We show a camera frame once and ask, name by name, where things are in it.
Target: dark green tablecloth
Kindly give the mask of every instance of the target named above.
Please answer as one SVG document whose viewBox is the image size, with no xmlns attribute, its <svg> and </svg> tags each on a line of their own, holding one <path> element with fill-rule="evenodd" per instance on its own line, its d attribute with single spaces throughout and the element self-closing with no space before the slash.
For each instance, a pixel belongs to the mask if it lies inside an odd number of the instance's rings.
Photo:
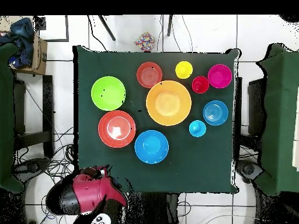
<svg viewBox="0 0 299 224">
<path fill-rule="evenodd" d="M 234 81 L 225 89 L 210 86 L 204 94 L 191 90 L 192 80 L 207 76 L 215 64 L 225 64 L 234 72 L 234 59 L 238 50 L 228 54 L 149 53 L 149 52 L 91 52 L 77 47 L 79 83 L 79 167 L 112 165 L 111 174 L 118 178 L 127 190 L 127 178 L 138 192 L 213 192 L 234 193 L 231 185 L 232 161 L 232 105 Z M 149 89 L 142 87 L 136 77 L 138 67 L 147 61 L 157 63 L 163 72 L 162 80 L 174 80 L 189 90 L 192 108 L 180 124 L 164 127 L 148 115 L 145 99 Z M 178 79 L 175 66 L 189 61 L 193 73 L 188 79 Z M 103 76 L 115 76 L 126 87 L 126 100 L 119 108 L 129 113 L 137 132 L 132 143 L 115 149 L 106 146 L 99 138 L 98 123 L 107 112 L 98 109 L 91 99 L 93 83 Z M 201 138 L 189 134 L 189 124 L 203 119 L 203 107 L 211 100 L 223 101 L 228 109 L 227 121 L 218 127 L 207 124 L 207 132 Z M 168 139 L 167 157 L 156 165 L 140 161 L 134 151 L 136 137 L 146 130 L 162 132 Z"/>
</svg>

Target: colorful object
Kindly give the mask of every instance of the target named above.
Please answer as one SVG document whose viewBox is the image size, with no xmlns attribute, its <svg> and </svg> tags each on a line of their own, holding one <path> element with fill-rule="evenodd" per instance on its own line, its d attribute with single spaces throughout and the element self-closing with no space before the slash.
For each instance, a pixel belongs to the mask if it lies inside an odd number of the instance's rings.
<svg viewBox="0 0 299 224">
<path fill-rule="evenodd" d="M 209 82 L 204 76 L 195 77 L 192 82 L 192 90 L 195 93 L 204 93 L 208 90 Z"/>
<path fill-rule="evenodd" d="M 192 64 L 187 61 L 178 63 L 175 67 L 175 74 L 180 79 L 188 78 L 193 72 Z"/>
<path fill-rule="evenodd" d="M 104 144 L 111 148 L 122 148 L 133 140 L 136 126 L 126 112 L 110 111 L 100 119 L 98 132 Z"/>
<path fill-rule="evenodd" d="M 101 110 L 113 111 L 124 103 L 126 89 L 117 78 L 104 76 L 93 84 L 91 98 L 93 103 Z"/>
<path fill-rule="evenodd" d="M 151 88 L 162 80 L 162 71 L 154 62 L 145 62 L 137 70 L 137 80 L 145 88 Z"/>
<path fill-rule="evenodd" d="M 227 106 L 219 100 L 212 100 L 204 106 L 203 117 L 210 125 L 221 125 L 228 117 Z"/>
<path fill-rule="evenodd" d="M 224 64 L 214 65 L 208 71 L 208 81 L 214 88 L 222 89 L 227 87 L 230 84 L 231 79 L 231 70 Z"/>
<path fill-rule="evenodd" d="M 188 116 L 191 97 L 182 84 L 164 80 L 148 92 L 146 105 L 149 116 L 158 124 L 176 125 Z"/>
<path fill-rule="evenodd" d="M 135 45 L 143 51 L 151 51 L 155 44 L 155 37 L 149 32 L 143 33 L 138 40 L 135 41 Z"/>
<path fill-rule="evenodd" d="M 168 149 L 167 138 L 159 131 L 145 131 L 135 141 L 137 157 L 148 164 L 161 162 L 166 157 Z"/>
<path fill-rule="evenodd" d="M 194 137 L 202 137 L 206 133 L 207 127 L 204 124 L 204 122 L 200 120 L 194 120 L 190 125 L 189 125 L 189 132 L 191 135 Z"/>
</svg>

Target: yellow cup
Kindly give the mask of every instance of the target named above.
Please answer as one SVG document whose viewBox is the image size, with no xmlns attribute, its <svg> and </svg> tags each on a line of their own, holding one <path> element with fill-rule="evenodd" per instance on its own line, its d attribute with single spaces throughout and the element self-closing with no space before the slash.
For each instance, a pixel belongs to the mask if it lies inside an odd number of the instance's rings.
<svg viewBox="0 0 299 224">
<path fill-rule="evenodd" d="M 178 63 L 175 67 L 175 74 L 178 78 L 186 79 L 193 72 L 192 64 L 187 61 L 182 61 Z"/>
</svg>

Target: plate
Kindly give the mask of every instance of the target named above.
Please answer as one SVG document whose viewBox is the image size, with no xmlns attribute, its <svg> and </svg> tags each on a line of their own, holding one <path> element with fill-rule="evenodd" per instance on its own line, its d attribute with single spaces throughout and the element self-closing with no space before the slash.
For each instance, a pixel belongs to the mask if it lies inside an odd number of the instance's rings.
<svg viewBox="0 0 299 224">
<path fill-rule="evenodd" d="M 181 123 L 190 113 L 191 97 L 179 82 L 164 80 L 157 83 L 147 94 L 149 116 L 158 124 L 171 126 Z"/>
<path fill-rule="evenodd" d="M 145 88 L 151 88 L 162 80 L 162 70 L 154 62 L 145 62 L 137 70 L 137 80 Z"/>
<path fill-rule="evenodd" d="M 104 144 L 122 148 L 134 138 L 136 126 L 133 118 L 124 111 L 110 111 L 99 122 L 98 132 Z"/>
<path fill-rule="evenodd" d="M 210 125 L 221 125 L 227 117 L 227 106 L 219 100 L 212 100 L 204 106 L 203 118 Z"/>
<path fill-rule="evenodd" d="M 93 84 L 91 98 L 93 103 L 101 110 L 113 111 L 124 103 L 126 89 L 117 78 L 104 76 Z"/>
<path fill-rule="evenodd" d="M 229 67 L 224 64 L 214 65 L 208 71 L 208 81 L 214 88 L 222 89 L 231 83 L 232 73 Z"/>
<path fill-rule="evenodd" d="M 145 163 L 161 162 L 168 153 L 167 138 L 159 131 L 149 130 L 141 133 L 135 141 L 135 153 Z"/>
</svg>

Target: blue plate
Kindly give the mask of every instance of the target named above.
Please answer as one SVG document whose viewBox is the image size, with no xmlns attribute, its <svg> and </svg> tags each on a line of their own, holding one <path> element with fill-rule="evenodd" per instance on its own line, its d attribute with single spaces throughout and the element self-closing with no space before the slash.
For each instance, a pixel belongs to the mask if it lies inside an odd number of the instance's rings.
<svg viewBox="0 0 299 224">
<path fill-rule="evenodd" d="M 203 136 L 206 133 L 206 129 L 207 129 L 206 125 L 204 124 L 204 122 L 200 120 L 194 120 L 189 125 L 190 134 L 196 138 Z"/>
<path fill-rule="evenodd" d="M 156 164 L 168 153 L 169 145 L 166 137 L 159 131 L 145 131 L 135 141 L 135 153 L 145 163 Z"/>
<path fill-rule="evenodd" d="M 221 125 L 227 117 L 227 106 L 219 100 L 212 100 L 204 106 L 203 118 L 210 125 Z"/>
</svg>

